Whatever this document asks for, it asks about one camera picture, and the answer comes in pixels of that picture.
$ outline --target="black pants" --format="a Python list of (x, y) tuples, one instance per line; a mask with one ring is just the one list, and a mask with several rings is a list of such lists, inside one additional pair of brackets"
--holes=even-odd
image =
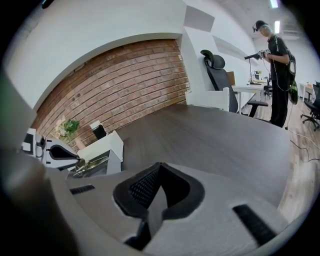
[[(283, 90), (288, 87), (284, 83), (280, 84)], [(272, 80), (272, 113), (270, 122), (279, 127), (283, 127), (288, 113), (288, 91), (281, 90), (277, 85), (277, 80)]]

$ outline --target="man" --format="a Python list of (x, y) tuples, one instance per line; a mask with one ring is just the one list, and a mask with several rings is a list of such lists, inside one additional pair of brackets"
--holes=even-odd
[(275, 35), (267, 23), (256, 22), (256, 29), (268, 38), (268, 49), (271, 54), (265, 55), (265, 60), (271, 65), (272, 82), (272, 113), (270, 122), (283, 127), (288, 113), (289, 89), (289, 52), (282, 38)]

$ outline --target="gray desk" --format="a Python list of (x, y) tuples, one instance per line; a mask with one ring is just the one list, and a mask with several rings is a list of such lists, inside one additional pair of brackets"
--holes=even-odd
[(168, 162), (238, 182), (278, 207), (289, 174), (289, 134), (261, 120), (174, 104), (117, 130), (122, 170)]

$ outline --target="red brick wall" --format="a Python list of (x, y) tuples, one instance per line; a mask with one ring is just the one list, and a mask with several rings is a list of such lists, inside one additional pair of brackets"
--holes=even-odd
[[(96, 140), (89, 124), (107, 132), (174, 103), (185, 102), (188, 82), (175, 40), (149, 40), (104, 52), (61, 81), (37, 111), (32, 127), (50, 133), (58, 119), (80, 121), (77, 135)], [(75, 143), (70, 145), (77, 150)]]

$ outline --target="potted plant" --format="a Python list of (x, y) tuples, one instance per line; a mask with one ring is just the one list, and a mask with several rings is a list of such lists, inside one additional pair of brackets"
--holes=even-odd
[(77, 147), (82, 150), (86, 146), (84, 143), (77, 138), (76, 131), (79, 128), (79, 121), (69, 119), (66, 121), (66, 118), (63, 116), (61, 119), (59, 119), (55, 124), (55, 133), (52, 134), (55, 138), (62, 140), (64, 142), (71, 142), (74, 140)]

